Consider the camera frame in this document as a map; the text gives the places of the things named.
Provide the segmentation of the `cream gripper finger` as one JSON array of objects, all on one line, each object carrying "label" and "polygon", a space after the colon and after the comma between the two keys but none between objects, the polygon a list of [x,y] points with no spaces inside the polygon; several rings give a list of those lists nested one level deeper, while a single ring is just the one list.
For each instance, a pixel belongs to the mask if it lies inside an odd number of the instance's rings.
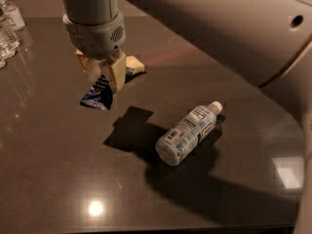
[{"label": "cream gripper finger", "polygon": [[86,57],[82,52],[77,50],[75,52],[76,57],[80,65],[83,68],[84,73],[86,74],[88,80],[91,83],[95,83],[95,81],[100,77],[100,69],[99,69],[99,61],[93,58]]},{"label": "cream gripper finger", "polygon": [[112,92],[117,94],[125,85],[126,55],[123,52],[116,52],[102,60],[98,66]]}]

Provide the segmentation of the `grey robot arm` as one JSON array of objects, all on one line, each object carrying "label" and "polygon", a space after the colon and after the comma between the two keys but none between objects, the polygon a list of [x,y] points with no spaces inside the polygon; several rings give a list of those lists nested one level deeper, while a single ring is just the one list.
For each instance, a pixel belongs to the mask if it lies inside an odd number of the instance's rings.
[{"label": "grey robot arm", "polygon": [[[127,0],[280,104],[304,132],[294,234],[312,234],[312,0]],[[122,23],[116,0],[62,0],[72,44],[104,59]]]}]

